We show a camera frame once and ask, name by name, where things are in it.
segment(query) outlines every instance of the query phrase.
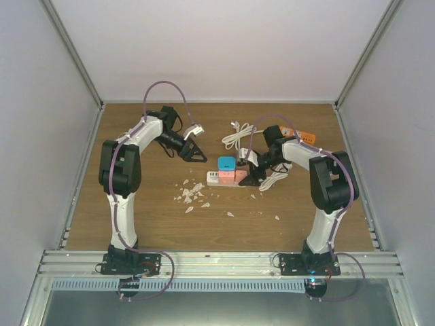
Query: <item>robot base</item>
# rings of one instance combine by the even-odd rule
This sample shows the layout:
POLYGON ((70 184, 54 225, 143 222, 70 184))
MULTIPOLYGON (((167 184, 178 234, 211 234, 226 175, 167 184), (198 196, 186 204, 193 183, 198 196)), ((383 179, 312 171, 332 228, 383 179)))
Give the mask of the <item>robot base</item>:
POLYGON ((281 275, 333 276, 341 274, 338 259, 332 259, 331 254, 314 254, 304 241, 302 253, 280 253, 279 268, 281 275))
POLYGON ((110 245, 103 256, 100 273, 102 275, 159 275, 161 259, 162 256, 157 253, 136 253, 110 245))

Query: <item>white wall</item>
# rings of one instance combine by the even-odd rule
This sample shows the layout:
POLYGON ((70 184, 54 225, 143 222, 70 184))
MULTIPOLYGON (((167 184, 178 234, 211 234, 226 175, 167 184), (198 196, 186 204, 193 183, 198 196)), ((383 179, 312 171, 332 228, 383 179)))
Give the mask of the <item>white wall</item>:
POLYGON ((389 0, 53 2, 105 101, 332 102, 389 0))
POLYGON ((0 10, 0 324, 18 325, 65 223, 97 105, 35 0, 0 10))
POLYGON ((342 114, 386 249, 435 319, 435 2, 405 1, 342 114))

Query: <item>metal edge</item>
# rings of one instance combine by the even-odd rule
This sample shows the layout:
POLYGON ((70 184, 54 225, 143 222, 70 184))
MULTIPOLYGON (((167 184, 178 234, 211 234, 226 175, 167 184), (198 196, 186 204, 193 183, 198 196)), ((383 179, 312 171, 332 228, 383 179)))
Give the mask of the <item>metal edge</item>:
POLYGON ((86 175, 90 155, 91 155, 92 149, 94 147, 94 142, 95 142, 95 139, 97 137, 97 133, 99 130, 99 126, 101 123, 101 118, 103 116, 104 109, 105 109, 105 105, 103 105, 101 107, 101 109, 99 109, 95 113, 94 122, 92 123, 92 127, 89 131, 88 140, 86 141, 85 150, 83 152, 83 156, 82 156, 82 159, 80 161, 79 169, 78 169, 77 174, 76 174, 75 179, 74 179, 74 188, 73 188, 73 191, 72 191, 70 199, 69 199, 70 204, 69 204, 69 208, 67 211, 67 218, 66 218, 66 221, 64 224, 62 234, 61 234, 60 239, 58 241, 58 246, 57 246, 58 249, 62 246, 65 232, 67 231, 68 228, 70 228, 71 222, 73 221, 75 208, 77 207, 77 199, 78 199, 80 192, 82 190, 82 183, 83 183, 84 177, 86 175))
POLYGON ((80 58, 79 54, 77 53, 77 50, 75 49, 75 46, 71 40, 71 38, 68 35, 68 32, 66 28, 64 27, 62 20, 60 19, 59 15, 57 14, 56 8, 54 7, 51 0, 39 0, 39 2, 42 4, 42 7, 44 8, 45 12, 47 13, 48 18, 52 22, 54 28, 58 32, 60 38, 62 39, 63 44, 65 45, 69 55, 71 56, 71 59, 75 63, 77 69, 80 72, 80 75, 82 76, 86 86, 88 87, 92 97, 94 98, 95 103, 99 106, 103 106, 103 101, 101 100, 97 89, 95 88, 94 83, 92 82, 83 62, 80 58))
POLYGON ((379 231, 380 228, 377 225, 376 215, 373 211, 372 205, 370 204, 370 198, 369 198, 369 195, 368 195, 367 190, 366 190, 367 186, 366 186, 364 178, 361 174, 361 168, 360 168, 360 165, 358 164, 358 160, 356 159, 355 152, 354 152, 353 147, 350 143, 350 139, 349 139, 349 135, 347 134, 345 122, 343 120, 343 117, 341 116, 340 111, 337 109, 337 107, 335 105, 333 105, 333 108, 334 108, 334 112, 335 112, 337 120, 338 120, 338 125, 340 126, 343 140, 345 142, 347 153, 349 154, 349 159, 351 160, 351 164, 352 164, 352 167, 353 167, 354 172, 355 172, 355 177, 356 177, 356 180, 358 182, 358 186, 360 187, 360 197, 361 197, 361 201, 362 201, 362 206, 364 208, 364 212, 366 214, 368 225, 370 226, 370 228, 373 229, 373 232, 377 236, 377 242, 379 244, 379 249, 383 250, 382 233, 379 231))
MULTIPOLYGON (((104 251, 46 251, 38 270, 40 277, 93 277, 107 278, 94 268, 103 261, 104 251)), ((168 252, 175 262, 177 278, 238 278, 238 279, 306 279, 307 275, 282 276, 272 264, 271 252, 168 252)), ((403 278, 394 252, 350 253, 363 265, 367 278, 403 278)), ((362 278, 358 265, 349 257, 340 256, 340 276, 336 278, 362 278)), ((160 275, 168 278, 171 265, 162 258, 160 275)))
POLYGON ((406 280, 388 280, 391 295, 396 305, 396 311, 402 326, 418 326, 421 323, 417 317, 414 301, 408 290, 406 280))
MULTIPOLYGON (((109 100, 104 101, 104 103, 107 104, 142 104, 143 100, 109 100)), ((169 99, 162 99, 162 100, 147 100, 147 103, 150 104, 182 104, 182 100, 169 100, 169 99)), ((243 103, 243 104, 333 104, 335 101, 331 100, 253 100, 253 99, 229 99, 229 98, 215 98, 215 99, 193 99, 188 100, 188 103, 199 103, 199 104, 226 104, 226 103, 243 103)))
POLYGON ((53 278, 36 277, 20 326, 40 326, 49 305, 53 278))
POLYGON ((402 0, 391 0, 385 9, 378 25, 376 26, 375 30, 373 31, 370 39, 368 40, 368 43, 366 47, 364 48, 364 51, 362 52, 360 58, 358 59, 358 62, 356 66, 353 68, 353 71, 351 72, 349 78, 346 81, 345 86, 340 92, 340 95, 338 96, 335 104, 337 106, 337 109, 340 109, 341 105, 343 104, 343 101, 345 100, 347 94, 349 93, 352 85, 355 83, 355 80, 357 79, 358 75, 360 74, 361 70, 363 69, 364 65, 366 64, 368 58, 372 54, 373 50, 375 49, 376 45, 378 44, 379 40, 382 38, 384 32, 387 30, 390 22, 392 21, 394 15, 398 11, 398 8, 400 4, 402 3, 402 0))

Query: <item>metal base plate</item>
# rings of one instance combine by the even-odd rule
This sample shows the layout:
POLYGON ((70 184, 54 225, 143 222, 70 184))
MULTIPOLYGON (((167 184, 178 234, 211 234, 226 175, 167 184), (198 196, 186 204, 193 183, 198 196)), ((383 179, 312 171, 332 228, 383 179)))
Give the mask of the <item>metal base plate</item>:
POLYGON ((110 256, 106 253, 101 264, 102 275, 137 275, 149 272, 150 276, 160 274, 161 255, 157 253, 140 253, 135 265, 130 261, 110 256))
MULTIPOLYGON (((334 261, 327 264, 330 267, 332 275, 337 276, 341 274, 338 258, 335 257, 334 261)), ((314 269, 313 272, 308 272, 304 267, 302 255, 299 253, 282 253, 279 255, 279 269, 281 275, 309 275, 309 276, 328 276, 329 271, 326 266, 314 269)))

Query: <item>metal frame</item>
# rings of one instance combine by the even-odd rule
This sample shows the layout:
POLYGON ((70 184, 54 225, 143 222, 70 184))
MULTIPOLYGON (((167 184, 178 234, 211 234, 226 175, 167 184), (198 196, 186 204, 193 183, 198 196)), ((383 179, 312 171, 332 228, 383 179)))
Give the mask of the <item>metal frame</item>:
POLYGON ((347 134, 347 128, 345 125, 345 122, 343 120, 343 117, 341 116, 340 111, 338 110, 336 105, 333 105, 332 108, 334 109, 337 121, 338 121, 338 125, 340 126, 340 131, 341 134, 343 136, 343 140, 345 142, 345 146, 346 146, 346 150, 347 153, 349 154, 349 159, 351 160, 351 164, 353 167, 353 171, 355 172, 355 178, 356 181, 358 183, 358 186, 360 188, 360 197, 361 197, 361 202, 362 202, 362 206, 364 208, 364 212, 366 214, 366 218, 367 218, 367 223, 369 226, 369 231, 370 231, 370 236, 372 237, 372 241, 376 241, 377 242, 377 248, 379 248, 380 250, 383 250, 383 246, 382 246, 382 234, 380 233, 380 228, 377 225, 377 220, 376 220, 376 216, 375 213, 373 211, 372 205, 370 203, 370 199, 367 193, 367 186, 366 183, 364 181, 364 178, 361 174, 361 168, 360 165, 358 164, 358 161, 356 160, 356 154, 355 151, 352 147, 352 144, 349 140, 349 135, 347 134))
MULTIPOLYGON (((104 251, 46 251, 41 259, 38 277, 97 277, 95 266, 103 261, 104 251)), ((175 262, 177 278, 186 279, 306 279, 307 275, 282 276, 272 264, 276 253, 270 252, 167 252, 175 262)), ((403 278, 402 268, 395 253, 371 251, 350 253, 363 266, 367 278, 403 278)), ((350 258, 339 256, 341 275, 334 278, 361 278, 358 265, 350 258)), ((160 275, 153 278, 169 278, 171 264, 162 257, 160 275)))
POLYGON ((341 90, 340 95, 338 96, 338 99, 335 102, 337 110, 339 110, 341 105, 343 104, 343 101, 345 100, 347 94, 349 93, 353 83, 355 83, 355 80, 357 79, 362 68, 366 64, 368 58, 372 54, 373 50, 375 49, 376 45, 378 44, 384 32, 387 30, 388 25, 390 24, 396 12, 398 11, 398 8, 400 7, 401 3, 402 0, 391 0, 389 2, 387 9, 383 13, 381 20, 379 21, 378 25, 375 28, 375 31, 373 32, 372 36, 368 40, 368 43, 364 48, 364 51, 362 52, 360 58, 358 59, 356 66, 353 68, 353 71, 351 72, 349 79, 346 81, 345 87, 341 90))
POLYGON ((69 228, 71 226, 71 222, 73 221, 75 208, 77 207, 77 199, 80 195, 80 192, 82 190, 82 184, 84 177, 86 175, 86 171, 88 169, 89 159, 90 155, 92 153, 92 149, 94 148, 95 138, 97 137, 97 133, 99 130, 101 118, 103 117, 103 112, 105 110, 105 105, 103 105, 94 116, 94 121, 92 123, 92 127, 89 131, 88 140, 86 141, 85 150, 83 152, 82 159, 80 160, 79 169, 77 171, 77 174, 74 179, 74 188, 71 193, 71 197, 69 199, 70 205, 67 211, 65 226, 63 228, 62 235, 58 242, 58 249, 61 249, 65 247, 67 244, 66 240, 69 235, 69 228))
MULTIPOLYGON (((71 206, 67 213, 67 221, 65 231, 59 242, 59 249, 64 249, 66 241, 69 235, 69 226, 71 224, 74 212, 75 203, 77 197, 80 194, 82 188, 82 182, 84 175, 86 174, 86 168, 94 145, 94 140, 97 135, 98 127, 101 122, 101 116, 103 114, 103 102, 100 99, 95 86, 90 79, 83 62, 80 59, 70 37, 68 36, 65 27, 63 26, 51 0, 40 0, 43 8, 47 12, 48 17, 52 21, 55 29, 58 31, 62 42, 71 55, 71 58, 81 73, 85 84, 96 104, 99 106, 99 110, 95 116, 92 129, 90 131, 86 150, 84 152, 80 168, 75 178, 75 188, 71 195, 71 206)), ((391 0, 381 21, 378 23, 368 45, 366 46, 363 54, 358 60, 352 74, 350 75, 345 87, 343 88, 340 96, 335 102, 334 110, 338 119, 338 123, 345 140, 347 151, 353 164, 358 184, 360 185, 360 193, 364 210, 366 212, 369 231, 372 237, 372 243, 375 249, 382 250, 382 237, 378 233, 378 227, 373 210, 370 206, 368 194, 366 192, 366 186, 364 184, 364 178, 362 178, 358 166, 358 162, 355 157, 355 152, 349 142, 347 136, 345 123, 340 115, 339 109, 343 103, 348 91, 351 89, 355 80, 357 79, 360 71, 362 70, 365 62, 369 58, 373 49, 377 45, 378 41, 383 35, 383 32, 387 28, 389 22, 397 12, 402 0, 391 0)), ((61 289, 59 280, 65 280, 70 282, 69 284, 75 285, 74 290, 95 290, 102 291, 104 285, 115 282, 119 278, 114 276, 102 276, 95 272, 94 268, 97 263, 101 263, 103 260, 102 251, 46 251, 41 259, 35 282, 27 306, 24 311, 21 325, 41 325, 46 308, 50 303, 51 291, 61 289)), ((179 283, 185 283, 190 280, 198 280, 203 284, 208 282, 219 280, 224 283, 244 282, 247 284, 263 282, 265 284, 281 284, 282 282, 298 282, 307 278, 307 276, 281 276, 279 268, 272 265, 272 257, 275 253, 267 252, 168 252, 175 260, 176 280, 179 283)), ((396 309, 400 317, 402 325, 418 325, 415 308, 408 294, 408 288, 405 283, 404 275, 400 267, 398 258, 395 253, 385 251, 374 251, 367 253, 351 253, 361 263, 366 272, 367 278, 382 278, 389 281, 391 293, 394 298, 396 309)), ((336 278, 351 278, 359 279, 362 277, 360 269, 356 263, 345 256, 338 257, 342 274, 336 276, 336 278)), ((144 285, 150 282, 161 283, 169 279, 171 274, 171 265, 167 258, 162 259, 162 266, 160 269, 160 275, 145 279, 142 281, 144 285)))
POLYGON ((39 0, 39 2, 42 4, 42 7, 45 9, 48 18, 52 22, 57 33, 59 34, 60 39, 62 40, 69 55, 71 56, 72 61, 75 63, 77 69, 80 72, 80 75, 83 77, 84 83, 86 84, 86 86, 88 86, 88 89, 92 97, 94 98, 95 103, 101 108, 103 106, 103 101, 98 95, 97 89, 95 88, 94 83, 89 77, 89 74, 82 62, 82 59, 77 53, 77 50, 75 49, 75 46, 71 38, 69 37, 67 30, 63 26, 62 20, 59 18, 56 8, 54 7, 51 0, 39 0))

